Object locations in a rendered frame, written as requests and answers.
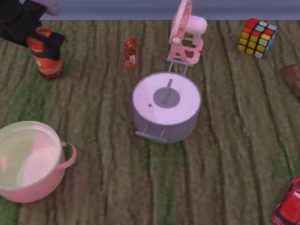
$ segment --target silver pot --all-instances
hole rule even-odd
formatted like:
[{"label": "silver pot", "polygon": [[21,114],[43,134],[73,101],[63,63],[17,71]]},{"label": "silver pot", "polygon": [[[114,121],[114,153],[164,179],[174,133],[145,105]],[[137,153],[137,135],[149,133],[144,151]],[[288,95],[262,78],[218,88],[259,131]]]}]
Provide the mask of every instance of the silver pot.
[{"label": "silver pot", "polygon": [[190,79],[171,72],[151,74],[133,92],[135,133],[158,143],[180,142],[193,132],[201,101]]}]

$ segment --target rubik's cube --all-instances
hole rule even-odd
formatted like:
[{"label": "rubik's cube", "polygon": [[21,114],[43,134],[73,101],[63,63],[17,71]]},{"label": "rubik's cube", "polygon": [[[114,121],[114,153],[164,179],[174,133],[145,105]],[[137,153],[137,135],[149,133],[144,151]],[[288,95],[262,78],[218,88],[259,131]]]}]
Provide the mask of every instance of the rubik's cube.
[{"label": "rubik's cube", "polygon": [[276,26],[251,18],[240,33],[238,50],[262,59],[272,46],[276,33]]}]

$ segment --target wooden surface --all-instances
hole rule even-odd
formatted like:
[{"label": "wooden surface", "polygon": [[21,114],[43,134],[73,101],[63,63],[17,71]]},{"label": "wooden surface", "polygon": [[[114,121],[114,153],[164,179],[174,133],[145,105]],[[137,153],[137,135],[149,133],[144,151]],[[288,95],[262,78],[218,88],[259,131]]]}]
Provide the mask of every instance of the wooden surface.
[{"label": "wooden surface", "polygon": [[[280,76],[300,62],[300,22],[274,22],[268,57],[233,49],[245,22],[209,21],[200,62],[187,76],[201,89],[197,128],[160,145],[134,134],[131,93],[166,71],[170,22],[44,22],[68,42],[66,74],[47,82],[30,52],[0,42],[0,124],[38,120],[79,151],[49,197],[0,198],[1,225],[269,225],[300,172],[300,104]],[[135,37],[138,68],[123,66]],[[175,66],[174,71],[182,71]]]}]

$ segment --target toy fan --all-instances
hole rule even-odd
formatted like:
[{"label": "toy fan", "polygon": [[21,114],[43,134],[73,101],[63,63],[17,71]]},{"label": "toy fan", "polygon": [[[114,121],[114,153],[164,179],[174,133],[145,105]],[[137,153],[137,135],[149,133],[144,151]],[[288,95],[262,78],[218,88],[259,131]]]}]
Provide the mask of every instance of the toy fan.
[{"label": "toy fan", "polygon": [[[181,4],[173,19],[169,43],[171,45],[168,60],[181,60],[182,62],[194,65],[199,61],[203,47],[202,35],[207,28],[207,22],[204,18],[192,14],[192,1],[181,0]],[[191,38],[185,37],[185,34],[192,35]],[[186,46],[183,41],[192,42],[194,47]]]}]

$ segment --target red toy car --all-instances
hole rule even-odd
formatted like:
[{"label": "red toy car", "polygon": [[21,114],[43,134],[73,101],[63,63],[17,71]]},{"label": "red toy car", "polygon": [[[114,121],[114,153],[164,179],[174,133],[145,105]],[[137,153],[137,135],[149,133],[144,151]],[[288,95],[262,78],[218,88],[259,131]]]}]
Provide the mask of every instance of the red toy car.
[{"label": "red toy car", "polygon": [[300,176],[295,177],[272,213],[274,225],[300,225]]}]

